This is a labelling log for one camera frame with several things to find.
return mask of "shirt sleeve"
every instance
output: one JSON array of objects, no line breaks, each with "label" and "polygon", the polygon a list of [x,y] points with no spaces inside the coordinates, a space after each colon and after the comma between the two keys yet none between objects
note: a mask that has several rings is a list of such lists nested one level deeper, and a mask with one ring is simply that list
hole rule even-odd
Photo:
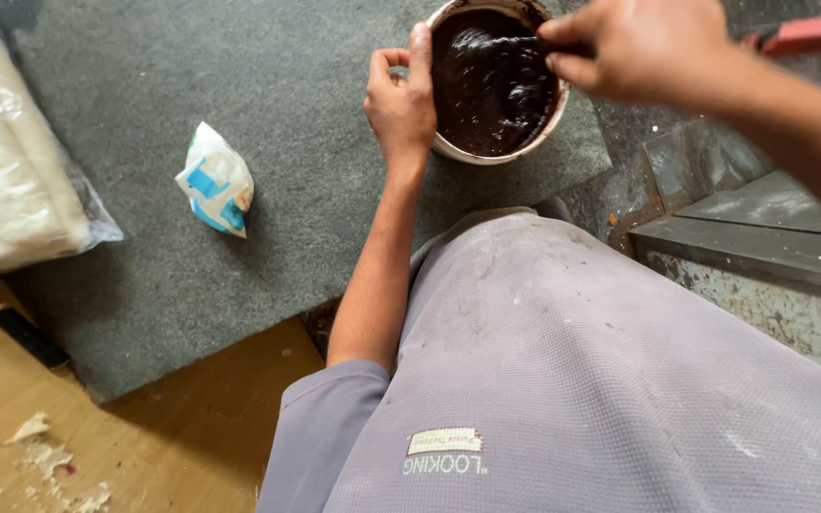
[{"label": "shirt sleeve", "polygon": [[290,385],[256,512],[322,511],[388,388],[385,369],[366,360],[344,361]]}]

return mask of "left hand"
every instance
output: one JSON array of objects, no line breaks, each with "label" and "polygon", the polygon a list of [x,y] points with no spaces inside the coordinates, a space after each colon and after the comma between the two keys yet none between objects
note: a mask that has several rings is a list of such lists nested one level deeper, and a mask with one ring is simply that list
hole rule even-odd
[{"label": "left hand", "polygon": [[[410,51],[390,48],[372,53],[363,111],[389,168],[423,171],[436,135],[430,76],[432,36],[426,24],[414,26],[410,41]],[[389,75],[392,66],[407,67],[410,78]]]}]

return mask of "fingernail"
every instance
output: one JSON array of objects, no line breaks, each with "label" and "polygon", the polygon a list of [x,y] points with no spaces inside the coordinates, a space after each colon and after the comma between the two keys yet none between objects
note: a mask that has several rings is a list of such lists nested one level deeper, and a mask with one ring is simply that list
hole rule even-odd
[{"label": "fingernail", "polygon": [[419,43],[426,38],[426,24],[423,22],[418,22],[415,26],[413,26],[413,41],[414,43]]}]

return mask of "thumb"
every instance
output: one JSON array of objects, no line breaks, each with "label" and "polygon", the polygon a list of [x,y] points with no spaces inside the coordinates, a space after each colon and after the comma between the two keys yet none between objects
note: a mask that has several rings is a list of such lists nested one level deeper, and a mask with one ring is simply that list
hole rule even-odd
[{"label": "thumb", "polygon": [[419,22],[410,32],[410,88],[432,89],[432,33],[425,23]]},{"label": "thumb", "polygon": [[594,60],[554,52],[546,56],[546,67],[574,86],[591,91],[598,87],[600,80],[598,63]]}]

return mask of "hand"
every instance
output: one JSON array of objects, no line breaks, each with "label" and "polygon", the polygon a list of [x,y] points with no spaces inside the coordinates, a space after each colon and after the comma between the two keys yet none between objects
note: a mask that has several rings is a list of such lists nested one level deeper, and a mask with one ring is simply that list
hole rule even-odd
[{"label": "hand", "polygon": [[547,67],[589,94],[690,107],[730,76],[742,53],[728,39],[718,0],[594,0],[537,33],[558,45],[591,43],[594,60],[550,54]]},{"label": "hand", "polygon": [[[411,166],[422,176],[436,135],[430,76],[432,37],[426,24],[414,26],[410,41],[410,51],[391,48],[372,53],[363,111],[389,168]],[[389,75],[392,66],[407,67],[410,78]]]}]

